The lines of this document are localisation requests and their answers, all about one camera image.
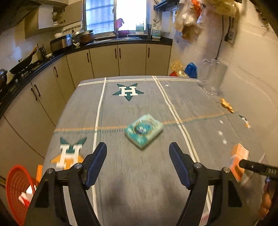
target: faucet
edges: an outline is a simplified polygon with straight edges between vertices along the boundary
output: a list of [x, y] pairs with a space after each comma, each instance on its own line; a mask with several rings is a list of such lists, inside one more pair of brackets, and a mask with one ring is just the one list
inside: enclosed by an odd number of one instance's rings
[[116, 35], [116, 38], [119, 38], [119, 32], [118, 32], [118, 29], [116, 29], [116, 32], [113, 31], [114, 35]]

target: window frame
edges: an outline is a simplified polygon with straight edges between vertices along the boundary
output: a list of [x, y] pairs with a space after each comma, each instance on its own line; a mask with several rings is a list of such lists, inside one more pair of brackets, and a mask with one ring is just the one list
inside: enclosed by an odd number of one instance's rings
[[[114, 0], [114, 9], [116, 9], [116, 2], [117, 0]], [[144, 34], [147, 34], [147, 24], [150, 23], [150, 11], [151, 11], [151, 0], [147, 0], [147, 11], [146, 11], [146, 29], [144, 31]], [[114, 32], [116, 32], [116, 28], [115, 28], [115, 21], [116, 21], [116, 13], [117, 13], [117, 9], [114, 10]], [[87, 22], [86, 22], [86, 0], [83, 0], [83, 26], [85, 28], [85, 31], [87, 31]], [[136, 30], [130, 30], [129, 34], [130, 35], [135, 35]], [[99, 38], [99, 37], [106, 37], [106, 36], [115, 36], [115, 34], [113, 33], [113, 31], [109, 31], [109, 32], [103, 32], [103, 33], [98, 33], [98, 34], [94, 34], [95, 38]]]

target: human hand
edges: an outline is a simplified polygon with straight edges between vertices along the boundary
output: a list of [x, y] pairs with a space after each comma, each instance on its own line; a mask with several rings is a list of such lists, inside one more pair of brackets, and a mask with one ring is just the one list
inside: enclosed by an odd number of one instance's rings
[[260, 219], [264, 219], [264, 217], [267, 215], [267, 213], [269, 212], [269, 209], [271, 207], [271, 198], [269, 196], [269, 183], [267, 182], [264, 185], [264, 193], [262, 195], [262, 203], [260, 205], [260, 209], [259, 209], [259, 216]]

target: red plastic basket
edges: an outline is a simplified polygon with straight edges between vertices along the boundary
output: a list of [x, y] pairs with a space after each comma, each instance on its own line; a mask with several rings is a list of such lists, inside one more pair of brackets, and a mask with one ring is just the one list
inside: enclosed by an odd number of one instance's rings
[[38, 182], [23, 166], [16, 165], [10, 170], [6, 181], [7, 200], [14, 218], [20, 226], [24, 225], [28, 207], [20, 202], [18, 197], [22, 192], [26, 192], [30, 185], [34, 194], [34, 185], [37, 187]]

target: gray tablecloth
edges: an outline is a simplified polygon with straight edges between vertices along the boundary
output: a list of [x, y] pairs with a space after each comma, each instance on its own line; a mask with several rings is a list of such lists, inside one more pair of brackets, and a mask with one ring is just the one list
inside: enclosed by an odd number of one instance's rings
[[[49, 167], [61, 169], [63, 144], [71, 145], [64, 153], [69, 159], [62, 161], [67, 168], [91, 154], [100, 141], [105, 142], [106, 160], [95, 187], [88, 191], [101, 225], [175, 225], [189, 191], [181, 185], [169, 157], [171, 142], [211, 169], [229, 166], [231, 150], [238, 143], [250, 151], [251, 161], [265, 161], [255, 132], [239, 117], [240, 109], [230, 113], [198, 82], [165, 76], [81, 82], [59, 119], [43, 173]], [[164, 129], [140, 150], [125, 137], [123, 129], [145, 114], [162, 122]], [[76, 149], [79, 159], [74, 157]], [[255, 217], [264, 178], [249, 176], [252, 178], [245, 178], [243, 190]], [[67, 188], [64, 191], [70, 223], [76, 225]], [[201, 225], [209, 212], [212, 191], [210, 188]]]

